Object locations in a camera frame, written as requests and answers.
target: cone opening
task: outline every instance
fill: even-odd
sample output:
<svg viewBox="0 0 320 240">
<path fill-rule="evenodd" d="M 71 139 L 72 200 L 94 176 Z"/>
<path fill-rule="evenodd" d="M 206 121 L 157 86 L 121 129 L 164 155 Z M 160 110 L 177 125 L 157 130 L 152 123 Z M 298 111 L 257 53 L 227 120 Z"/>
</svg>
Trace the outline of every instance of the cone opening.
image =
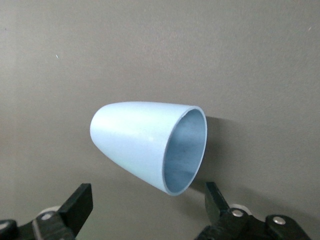
<svg viewBox="0 0 320 240">
<path fill-rule="evenodd" d="M 207 122 L 202 110 L 188 111 L 176 124 L 164 159 L 164 181 L 170 195 L 185 191 L 195 178 L 207 141 Z"/>
</svg>

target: screw head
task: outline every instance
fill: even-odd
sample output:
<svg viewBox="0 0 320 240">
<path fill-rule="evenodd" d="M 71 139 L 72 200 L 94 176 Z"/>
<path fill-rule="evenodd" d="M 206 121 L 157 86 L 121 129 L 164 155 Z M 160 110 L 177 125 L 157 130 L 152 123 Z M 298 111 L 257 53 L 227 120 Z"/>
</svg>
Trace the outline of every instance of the screw head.
<svg viewBox="0 0 320 240">
<path fill-rule="evenodd" d="M 6 227 L 8 227 L 8 225 L 9 225 L 9 222 L 4 222 L 4 223 L 1 223 L 0 224 L 0 230 L 2 230 L 2 229 L 5 229 Z"/>
<path fill-rule="evenodd" d="M 242 217 L 244 215 L 244 213 L 238 209 L 235 209 L 235 210 L 232 210 L 232 215 L 235 216 L 235 217 Z"/>
<path fill-rule="evenodd" d="M 52 213 L 46 213 L 41 217 L 41 220 L 45 221 L 52 217 Z"/>
<path fill-rule="evenodd" d="M 282 217 L 280 216 L 275 216 L 273 218 L 273 221 L 276 223 L 276 224 L 279 224 L 279 225 L 285 225 L 286 224 L 286 220 L 284 220 Z"/>
</svg>

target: light blue nose cone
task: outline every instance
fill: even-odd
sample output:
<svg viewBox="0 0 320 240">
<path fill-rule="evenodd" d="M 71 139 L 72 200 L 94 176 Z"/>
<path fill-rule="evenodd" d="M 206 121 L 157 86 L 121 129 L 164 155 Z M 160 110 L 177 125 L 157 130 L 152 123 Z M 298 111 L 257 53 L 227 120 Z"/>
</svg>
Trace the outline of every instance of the light blue nose cone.
<svg viewBox="0 0 320 240">
<path fill-rule="evenodd" d="M 95 113 L 90 135 L 116 164 L 176 196 L 189 187 L 199 170 L 207 121 L 197 106 L 118 102 Z"/>
</svg>

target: black plastic part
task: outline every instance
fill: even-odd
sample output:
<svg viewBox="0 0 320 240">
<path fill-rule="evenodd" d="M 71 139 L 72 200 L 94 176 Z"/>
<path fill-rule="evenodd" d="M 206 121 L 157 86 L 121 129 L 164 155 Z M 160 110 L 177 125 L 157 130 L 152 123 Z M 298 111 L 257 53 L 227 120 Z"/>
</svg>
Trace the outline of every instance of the black plastic part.
<svg viewBox="0 0 320 240">
<path fill-rule="evenodd" d="M 74 236 L 77 236 L 93 209 L 91 184 L 83 183 L 57 211 Z"/>
<path fill-rule="evenodd" d="M 290 217 L 269 215 L 263 222 L 242 209 L 229 208 L 214 182 L 205 184 L 205 208 L 211 226 L 205 227 L 195 240 L 311 240 Z M 233 215 L 233 211 L 242 215 Z M 274 217 L 283 218 L 285 224 L 274 222 Z"/>
<path fill-rule="evenodd" d="M 20 227 L 1 220 L 0 240 L 74 240 L 92 209 L 91 184 L 83 183 L 57 212 L 44 212 Z"/>
<path fill-rule="evenodd" d="M 229 205 L 214 182 L 205 183 L 205 209 L 210 223 L 214 225 L 222 214 L 226 213 Z"/>
<path fill-rule="evenodd" d="M 57 212 L 49 211 L 39 215 L 32 222 L 33 232 L 37 240 L 75 240 L 74 234 Z"/>
<path fill-rule="evenodd" d="M 17 222 L 15 220 L 0 220 L 0 227 L 0 240 L 12 240 L 18 236 Z"/>
<path fill-rule="evenodd" d="M 274 217 L 281 217 L 285 224 L 277 224 Z M 310 240 L 306 232 L 292 218 L 285 215 L 269 215 L 265 218 L 267 231 L 278 240 Z"/>
</svg>

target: gray backdrop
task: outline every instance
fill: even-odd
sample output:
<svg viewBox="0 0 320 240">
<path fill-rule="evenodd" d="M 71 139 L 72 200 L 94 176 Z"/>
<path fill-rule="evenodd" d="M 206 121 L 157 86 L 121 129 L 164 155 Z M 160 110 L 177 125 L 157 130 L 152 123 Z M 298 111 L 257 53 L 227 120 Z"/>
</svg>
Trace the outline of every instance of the gray backdrop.
<svg viewBox="0 0 320 240">
<path fill-rule="evenodd" d="M 320 239 L 320 1 L 2 0 L 0 63 L 0 219 L 24 224 L 89 182 L 79 240 L 191 240 L 215 181 L 230 204 Z M 182 195 L 92 143 L 94 113 L 123 101 L 205 111 L 205 158 Z"/>
</svg>

